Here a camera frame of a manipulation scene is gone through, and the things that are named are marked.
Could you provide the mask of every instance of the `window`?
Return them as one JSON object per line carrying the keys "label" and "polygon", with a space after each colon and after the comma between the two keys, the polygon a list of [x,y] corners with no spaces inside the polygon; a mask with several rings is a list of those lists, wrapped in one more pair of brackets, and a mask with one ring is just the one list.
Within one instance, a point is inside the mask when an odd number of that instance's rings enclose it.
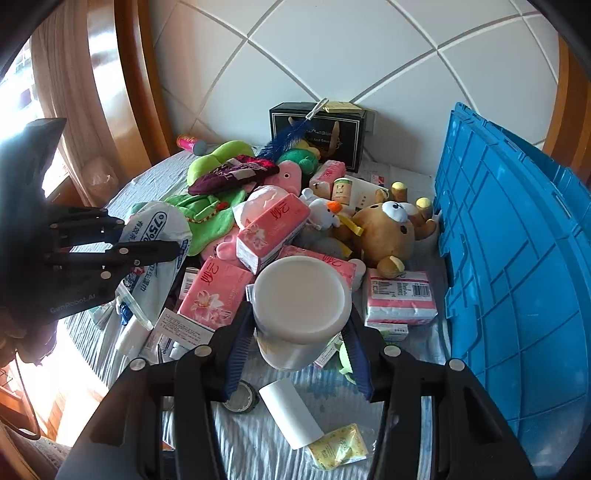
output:
{"label": "window", "polygon": [[[33,78],[31,40],[27,40],[0,81],[0,142],[21,132],[26,124],[43,116]],[[57,150],[43,180],[45,196],[53,192],[67,175],[66,165]]]}

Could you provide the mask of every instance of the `green plush toy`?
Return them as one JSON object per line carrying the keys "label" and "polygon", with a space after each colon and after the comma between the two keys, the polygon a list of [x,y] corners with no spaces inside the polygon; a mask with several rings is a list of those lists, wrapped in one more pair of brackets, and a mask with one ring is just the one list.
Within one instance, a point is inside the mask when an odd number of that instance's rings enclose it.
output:
{"label": "green plush toy", "polygon": [[234,226],[232,207],[245,198],[246,192],[243,189],[217,196],[184,194],[167,198],[166,203],[174,205],[183,213],[193,234],[187,255],[197,255],[209,242],[227,235]]}
{"label": "green plush toy", "polygon": [[297,163],[304,175],[312,175],[318,170],[318,158],[310,150],[304,150],[303,148],[292,148],[288,150],[279,157],[277,164],[282,161]]}
{"label": "green plush toy", "polygon": [[191,163],[187,171],[187,185],[191,186],[199,177],[218,168],[224,162],[236,157],[237,155],[254,156],[252,148],[247,143],[240,140],[232,140],[217,147],[209,155],[199,157]]}

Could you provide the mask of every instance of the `curtain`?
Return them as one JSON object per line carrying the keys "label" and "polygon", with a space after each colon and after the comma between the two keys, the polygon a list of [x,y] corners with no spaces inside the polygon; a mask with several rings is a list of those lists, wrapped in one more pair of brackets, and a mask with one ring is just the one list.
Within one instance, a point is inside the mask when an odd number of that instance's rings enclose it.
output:
{"label": "curtain", "polygon": [[103,206],[124,178],[100,105],[88,48],[87,2],[66,0],[33,33],[31,57],[43,114],[67,118],[59,149],[84,204]]}

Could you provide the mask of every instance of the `bear plush ear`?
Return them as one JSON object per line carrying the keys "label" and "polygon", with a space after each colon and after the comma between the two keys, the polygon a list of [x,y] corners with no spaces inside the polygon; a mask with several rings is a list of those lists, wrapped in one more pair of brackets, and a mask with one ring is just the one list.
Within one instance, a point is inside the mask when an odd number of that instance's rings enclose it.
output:
{"label": "bear plush ear", "polygon": [[375,191],[375,201],[374,203],[383,203],[388,200],[388,192],[382,189],[377,189]]}

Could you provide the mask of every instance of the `white tiled wall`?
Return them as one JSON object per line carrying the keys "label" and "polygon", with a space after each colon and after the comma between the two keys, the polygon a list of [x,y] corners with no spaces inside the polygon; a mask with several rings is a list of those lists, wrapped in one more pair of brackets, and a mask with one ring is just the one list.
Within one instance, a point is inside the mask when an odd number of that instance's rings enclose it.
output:
{"label": "white tiled wall", "polygon": [[558,79],[526,0],[150,0],[175,134],[265,144],[269,108],[322,97],[378,111],[366,156],[434,174],[457,101],[533,144]]}

